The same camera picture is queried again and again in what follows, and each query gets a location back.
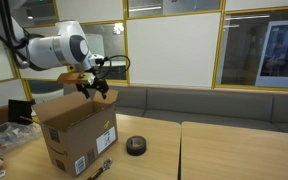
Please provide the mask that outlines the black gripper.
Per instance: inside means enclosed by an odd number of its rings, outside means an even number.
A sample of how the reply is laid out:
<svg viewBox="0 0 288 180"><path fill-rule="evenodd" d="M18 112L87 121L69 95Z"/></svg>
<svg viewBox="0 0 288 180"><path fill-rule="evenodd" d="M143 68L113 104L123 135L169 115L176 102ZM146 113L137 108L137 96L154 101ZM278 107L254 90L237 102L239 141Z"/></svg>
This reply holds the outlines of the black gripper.
<svg viewBox="0 0 288 180"><path fill-rule="evenodd" d="M90 94L88 92L88 89L95 89L99 91L102 95L103 99L107 98L107 92L109 90L109 86L105 79L96 79L92 85L90 84L77 84L76 85L77 90L82 92L86 99L90 98Z"/></svg>

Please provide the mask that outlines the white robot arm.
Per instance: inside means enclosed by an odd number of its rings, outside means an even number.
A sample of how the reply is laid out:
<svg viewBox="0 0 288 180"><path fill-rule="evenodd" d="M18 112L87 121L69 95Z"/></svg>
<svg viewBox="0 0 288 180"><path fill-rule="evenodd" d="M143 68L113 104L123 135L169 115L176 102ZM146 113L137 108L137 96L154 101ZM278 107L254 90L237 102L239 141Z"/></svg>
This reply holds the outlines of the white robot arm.
<svg viewBox="0 0 288 180"><path fill-rule="evenodd" d="M99 91L106 98L109 90L98 70L106 57L92 54L78 21L66 20L55 24L58 33L53 36L31 34L12 17L11 10L26 0L0 0L0 40L11 51L11 57L19 69L30 68L44 71L71 66L72 73L62 73L57 81L75 84L80 92L89 97L87 88Z"/></svg>

